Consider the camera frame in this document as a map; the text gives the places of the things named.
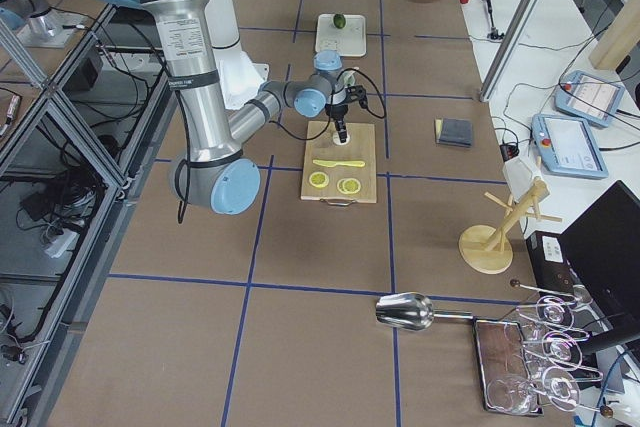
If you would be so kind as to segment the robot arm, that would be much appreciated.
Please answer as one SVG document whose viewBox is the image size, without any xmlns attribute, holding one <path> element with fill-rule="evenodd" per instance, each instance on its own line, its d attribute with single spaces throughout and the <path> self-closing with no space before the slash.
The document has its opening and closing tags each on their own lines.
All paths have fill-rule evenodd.
<svg viewBox="0 0 640 427">
<path fill-rule="evenodd" d="M 243 144 L 285 107 L 313 118 L 334 111 L 346 97 L 342 62 L 335 51 L 314 57 L 314 72 L 300 82 L 268 81 L 239 110 L 227 113 L 205 8 L 210 0 L 102 0 L 149 12 L 159 33 L 187 136 L 184 154 L 172 164 L 170 185 L 183 206 L 235 215 L 260 188 L 260 173 Z"/>
<path fill-rule="evenodd" d="M 1 0 L 1 19 L 13 31 L 29 26 L 38 37 L 53 37 L 61 21 L 48 0 Z"/>
</svg>

